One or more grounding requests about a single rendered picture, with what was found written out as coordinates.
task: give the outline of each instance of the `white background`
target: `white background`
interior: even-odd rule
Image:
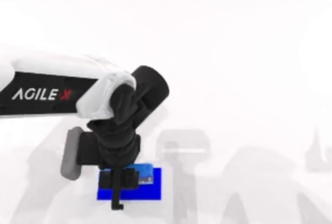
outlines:
[[[332,146],[331,19],[332,0],[0,0],[0,43],[149,65],[171,90],[139,129],[162,202],[111,212],[94,169],[60,177],[66,130],[84,121],[1,119],[0,223],[225,224],[234,193],[251,224],[329,223],[332,172],[308,172],[305,153],[315,129]],[[169,141],[205,153],[163,156]]]

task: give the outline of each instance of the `red letter x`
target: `red letter x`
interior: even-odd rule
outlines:
[[[69,100],[69,94],[71,93],[72,91],[70,89],[65,89],[63,90],[63,93],[60,93],[59,96],[60,96],[60,100]]]

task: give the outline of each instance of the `agile-x logo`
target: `agile-x logo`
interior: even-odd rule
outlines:
[[[62,92],[59,92],[59,89],[53,88],[51,90],[47,88],[29,88],[24,90],[20,88],[14,96],[11,98],[12,100],[35,100],[35,101],[55,101],[55,100],[69,100],[69,95],[71,93],[71,89],[64,89]]]

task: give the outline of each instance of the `gray disc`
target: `gray disc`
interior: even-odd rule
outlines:
[[[84,131],[81,127],[75,127],[67,133],[60,173],[68,180],[77,180],[81,175],[82,166],[77,165],[76,157],[79,137],[82,132]]]

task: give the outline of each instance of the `robotic arm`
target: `robotic arm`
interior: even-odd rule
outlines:
[[[130,74],[102,59],[0,49],[0,117],[90,119],[91,132],[69,130],[61,174],[76,180],[83,165],[98,166],[100,187],[113,191],[112,209],[123,209],[121,189],[138,187],[138,172],[128,168],[140,152],[135,130],[168,95],[148,66]]]

